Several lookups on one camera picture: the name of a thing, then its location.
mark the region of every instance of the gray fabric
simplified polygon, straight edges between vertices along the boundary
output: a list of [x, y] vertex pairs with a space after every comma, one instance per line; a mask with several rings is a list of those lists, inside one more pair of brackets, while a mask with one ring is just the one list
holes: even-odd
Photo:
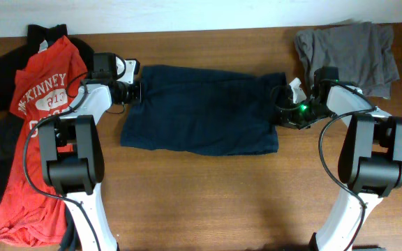
[[399, 79], [390, 50], [393, 40], [391, 26], [365, 22], [299, 31], [294, 44], [311, 86], [315, 70], [334, 66], [339, 69], [339, 79], [355, 82], [364, 95], [390, 98], [392, 82]]

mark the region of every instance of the white backdrop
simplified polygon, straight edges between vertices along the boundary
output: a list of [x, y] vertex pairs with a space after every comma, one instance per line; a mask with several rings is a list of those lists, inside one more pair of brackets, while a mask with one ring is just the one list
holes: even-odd
[[69, 34], [402, 22], [402, 0], [0, 0], [0, 37], [28, 24]]

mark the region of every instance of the red shirt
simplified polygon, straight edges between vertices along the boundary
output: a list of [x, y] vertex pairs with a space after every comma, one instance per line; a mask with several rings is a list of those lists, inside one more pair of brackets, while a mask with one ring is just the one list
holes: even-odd
[[[44, 197], [29, 186], [22, 167], [22, 152], [27, 134], [38, 121], [69, 106], [72, 98], [66, 95], [65, 88], [72, 78], [86, 71], [78, 49], [65, 36], [44, 52], [32, 56], [24, 70], [17, 71], [10, 112], [23, 118], [24, 125], [0, 205], [1, 242], [22, 247], [61, 242], [66, 231], [65, 204]], [[72, 83], [69, 88], [71, 95], [77, 94], [79, 83], [80, 80]], [[54, 188], [43, 181], [38, 132], [29, 142], [27, 169], [40, 190], [56, 194]]]

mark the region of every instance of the dark blue fabric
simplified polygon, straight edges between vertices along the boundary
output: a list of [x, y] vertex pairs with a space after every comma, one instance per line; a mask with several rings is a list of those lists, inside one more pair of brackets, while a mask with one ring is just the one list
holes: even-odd
[[272, 88], [284, 73], [263, 77], [220, 70], [148, 66], [142, 103], [131, 107], [121, 145], [201, 155], [256, 155], [278, 150], [269, 121]]

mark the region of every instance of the wooden table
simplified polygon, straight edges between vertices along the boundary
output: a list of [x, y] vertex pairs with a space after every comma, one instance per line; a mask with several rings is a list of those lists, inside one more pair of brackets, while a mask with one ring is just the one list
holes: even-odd
[[[77, 36], [97, 52], [166, 64], [263, 75], [286, 72], [302, 80], [293, 38], [305, 27], [123, 33]], [[392, 99], [372, 100], [402, 116], [402, 24], [394, 25], [392, 51], [401, 80]], [[24, 38], [0, 38], [0, 55]], [[325, 222], [338, 194], [320, 164], [319, 123], [309, 130], [277, 128], [278, 153], [206, 157], [186, 152], [120, 147], [127, 115], [106, 114], [97, 128], [105, 156], [103, 199], [122, 250], [245, 250], [265, 244], [306, 244]], [[325, 139], [325, 157], [336, 172], [345, 137], [337, 123]], [[356, 244], [402, 250], [402, 188], [370, 215]], [[44, 250], [56, 250], [57, 247]], [[0, 244], [0, 250], [19, 250]]]

